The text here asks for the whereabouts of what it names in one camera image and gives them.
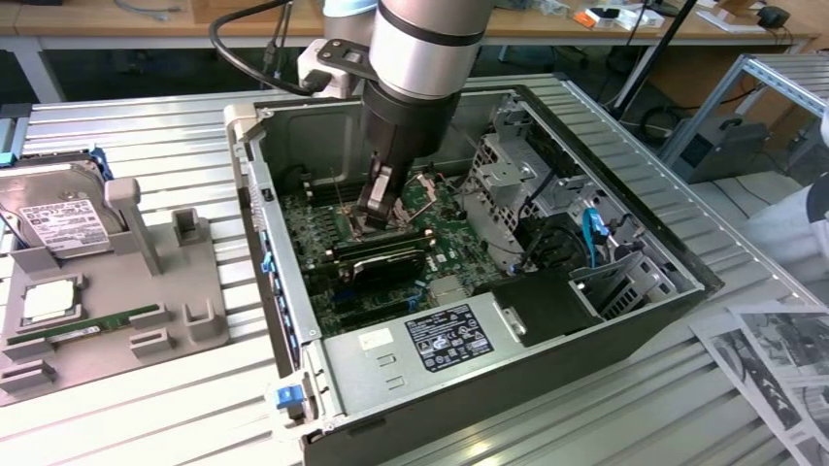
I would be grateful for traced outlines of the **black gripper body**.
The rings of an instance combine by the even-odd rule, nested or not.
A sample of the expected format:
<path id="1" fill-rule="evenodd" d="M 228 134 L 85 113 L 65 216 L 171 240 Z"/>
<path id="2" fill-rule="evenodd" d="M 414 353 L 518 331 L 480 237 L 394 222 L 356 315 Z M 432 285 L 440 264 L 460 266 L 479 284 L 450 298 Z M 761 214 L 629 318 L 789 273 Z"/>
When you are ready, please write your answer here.
<path id="1" fill-rule="evenodd" d="M 367 81 L 362 97 L 362 130 L 374 165 L 410 167 L 440 148 L 455 115 L 460 92 L 422 100 Z"/>

